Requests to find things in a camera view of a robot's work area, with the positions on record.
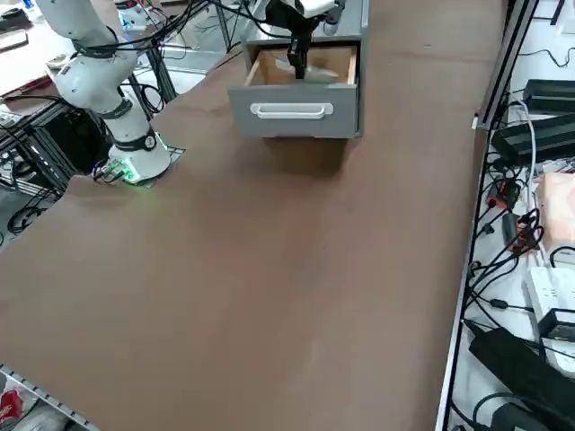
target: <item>metal stand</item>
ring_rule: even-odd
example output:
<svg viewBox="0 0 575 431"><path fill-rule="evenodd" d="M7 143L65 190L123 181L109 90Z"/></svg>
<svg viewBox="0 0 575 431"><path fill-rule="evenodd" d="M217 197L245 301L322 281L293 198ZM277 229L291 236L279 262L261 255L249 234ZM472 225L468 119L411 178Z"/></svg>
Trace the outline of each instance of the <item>metal stand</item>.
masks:
<svg viewBox="0 0 575 431"><path fill-rule="evenodd" d="M509 17L509 22L503 36L503 41L501 42L500 53L497 57L495 63L495 68L493 74L491 75L491 80L489 86L487 87L487 92L483 99L483 105L479 112L477 127L490 130L493 121L496 119L496 113L501 101L508 90L509 80L513 73L513 68L518 58L519 50L523 44L523 40L526 36L529 24L533 19L533 15L539 0L516 0L513 7L513 11ZM485 152L489 151L489 135L484 134L486 138ZM481 190L481 185L483 178L485 176L486 165L482 164L482 172L479 176L477 182L477 189ZM475 204L475 216L478 216L479 199ZM473 256L473 246L474 246L474 229L470 232L470 241L467 245L467 253L465 257L465 263L470 263L470 259ZM449 351L447 356L446 373L444 376L443 389L441 391L441 398L439 400L438 406L438 419L436 422L436 431L447 430L447 422L449 420L449 402L453 394L453 386L456 378L456 362L461 341L461 331L463 328L462 317L463 317L463 305L464 305L464 293L466 289L466 279L467 279L467 265L464 267L464 271L461 277L461 283L459 287L459 296L456 305L456 316L454 321L454 326L451 333L451 340L449 343Z"/></svg>
<svg viewBox="0 0 575 431"><path fill-rule="evenodd" d="M217 20L219 21L219 27L222 31L222 36L224 37L224 43L226 44L226 51L229 51L232 47L232 41L230 40L230 33L227 31L227 22L224 10L221 7L216 7L216 14Z"/></svg>
<svg viewBox="0 0 575 431"><path fill-rule="evenodd" d="M158 89L164 97L166 102L173 101L178 97L178 93L173 87L172 79L166 69L164 60L162 59L162 53L158 47L156 41L152 42L152 47L146 51L147 59L150 62L150 66L154 71L155 79L158 82Z"/></svg>
<svg viewBox="0 0 575 431"><path fill-rule="evenodd" d="M538 4L539 0L516 0L515 2L508 27L501 42L501 50L497 56L495 70L493 75L491 75L491 80L483 99L483 105L479 111L478 128L489 130L493 124L497 109L500 106L503 95L507 91L523 39L527 34L529 23Z"/></svg>

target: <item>brown mat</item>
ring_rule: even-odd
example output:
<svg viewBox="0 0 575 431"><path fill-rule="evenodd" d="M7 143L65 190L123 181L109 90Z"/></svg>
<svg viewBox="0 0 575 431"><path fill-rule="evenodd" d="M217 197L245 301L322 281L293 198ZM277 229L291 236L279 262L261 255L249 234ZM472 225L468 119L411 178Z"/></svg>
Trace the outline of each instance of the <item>brown mat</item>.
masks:
<svg viewBox="0 0 575 431"><path fill-rule="evenodd" d="M373 1L367 131L243 140L240 58L155 126L153 189L72 181L0 259L0 362L102 430L429 430L500 0Z"/></svg>

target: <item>power strip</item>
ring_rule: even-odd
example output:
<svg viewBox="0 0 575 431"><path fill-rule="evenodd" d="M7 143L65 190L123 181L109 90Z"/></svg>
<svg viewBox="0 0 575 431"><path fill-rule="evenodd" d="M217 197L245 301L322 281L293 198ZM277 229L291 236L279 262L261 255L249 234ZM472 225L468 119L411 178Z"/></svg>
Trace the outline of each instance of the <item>power strip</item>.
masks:
<svg viewBox="0 0 575 431"><path fill-rule="evenodd" d="M575 310L575 271L570 268L534 267L526 277L527 292L537 323L554 308ZM557 339L543 339L550 348L575 356L575 343ZM575 377L575 359L546 350L553 367L569 377Z"/></svg>

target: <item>electronic device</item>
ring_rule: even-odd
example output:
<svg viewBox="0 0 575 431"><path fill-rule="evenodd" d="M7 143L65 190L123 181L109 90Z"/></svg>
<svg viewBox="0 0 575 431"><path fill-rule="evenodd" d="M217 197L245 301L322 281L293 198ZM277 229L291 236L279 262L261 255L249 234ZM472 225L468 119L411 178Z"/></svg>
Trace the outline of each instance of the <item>electronic device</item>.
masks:
<svg viewBox="0 0 575 431"><path fill-rule="evenodd" d="M530 79L523 99L533 114L563 115L575 112L575 83Z"/></svg>
<svg viewBox="0 0 575 431"><path fill-rule="evenodd" d="M535 267L526 281L539 335L575 342L575 271Z"/></svg>
<svg viewBox="0 0 575 431"><path fill-rule="evenodd" d="M491 429L495 431L551 431L534 418L529 410L510 402L495 410L491 418Z"/></svg>
<svg viewBox="0 0 575 431"><path fill-rule="evenodd" d="M559 319L554 319L552 310L575 310L574 282L575 274L570 268L534 267L526 275L526 289L543 343L571 356L575 356L575 343L565 339L572 339L573 315L560 314L555 316ZM575 377L575 359L552 350L547 351L547 357L563 374Z"/></svg>
<svg viewBox="0 0 575 431"><path fill-rule="evenodd" d="M29 25L28 15L19 7L0 13L0 31L22 29Z"/></svg>
<svg viewBox="0 0 575 431"><path fill-rule="evenodd" d="M539 119L533 121L533 128L538 162L575 155L575 114ZM531 163L531 133L527 124L496 130L491 143L509 163Z"/></svg>
<svg viewBox="0 0 575 431"><path fill-rule="evenodd" d="M15 126L21 119L22 115L0 110L0 126L3 126L4 128L11 128ZM2 130L2 128L0 128L0 140L7 135L8 134Z"/></svg>
<svg viewBox="0 0 575 431"><path fill-rule="evenodd" d="M0 52L19 48L26 44L28 44L28 33L26 33L26 30L0 33Z"/></svg>
<svg viewBox="0 0 575 431"><path fill-rule="evenodd" d="M74 172L90 174L111 148L111 143L83 110L60 113L42 128L49 133Z"/></svg>
<svg viewBox="0 0 575 431"><path fill-rule="evenodd" d="M508 250L524 253L529 250L538 250L537 240L529 224L523 223L517 214L507 213L501 219L503 241L509 244Z"/></svg>
<svg viewBox="0 0 575 431"><path fill-rule="evenodd" d="M484 331L472 322L465 323L474 338L469 351L512 393L525 397L537 419L553 431L572 431L575 427L575 382L545 362L525 341L504 328ZM560 420L537 404L562 414Z"/></svg>
<svg viewBox="0 0 575 431"><path fill-rule="evenodd" d="M487 205L491 208L513 208L520 193L521 188L514 180L500 177L493 182L487 193Z"/></svg>

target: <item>open drawer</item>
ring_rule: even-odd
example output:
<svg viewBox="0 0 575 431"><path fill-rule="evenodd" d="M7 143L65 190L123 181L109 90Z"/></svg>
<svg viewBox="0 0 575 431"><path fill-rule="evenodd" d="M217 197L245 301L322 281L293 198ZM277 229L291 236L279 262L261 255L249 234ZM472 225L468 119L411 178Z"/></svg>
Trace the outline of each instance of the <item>open drawer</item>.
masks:
<svg viewBox="0 0 575 431"><path fill-rule="evenodd" d="M286 49L259 52L243 87L228 89L243 136L354 137L358 133L357 49L310 48L307 63L337 74L308 83L278 67Z"/></svg>

